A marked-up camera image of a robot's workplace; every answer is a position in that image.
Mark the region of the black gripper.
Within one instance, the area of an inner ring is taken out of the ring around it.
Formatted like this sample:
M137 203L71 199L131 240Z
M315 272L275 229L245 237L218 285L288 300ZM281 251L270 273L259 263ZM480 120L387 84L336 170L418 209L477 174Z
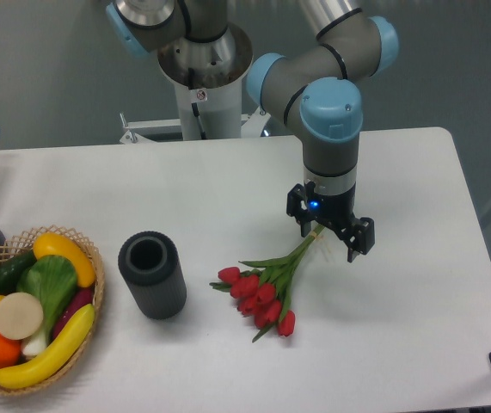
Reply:
M314 182L298 183L287 194L286 213L300 226L301 237L310 233L311 222L316 221L347 246L349 263L359 255L367 255L375 244L375 223L369 217L354 217L356 185L337 195L321 195L315 189Z

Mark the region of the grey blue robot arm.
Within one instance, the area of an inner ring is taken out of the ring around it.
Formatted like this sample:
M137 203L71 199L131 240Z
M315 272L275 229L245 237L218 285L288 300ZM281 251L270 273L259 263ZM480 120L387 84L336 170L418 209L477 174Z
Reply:
M301 8L316 45L294 59L255 57L225 1L112 1L106 13L130 53L156 54L175 88L184 139L241 137L243 94L296 136L304 180L289 192L286 211L302 232L312 223L333 231L353 260L375 243L373 220L353 212L363 125L357 82L392 65L399 40L389 22L355 1Z

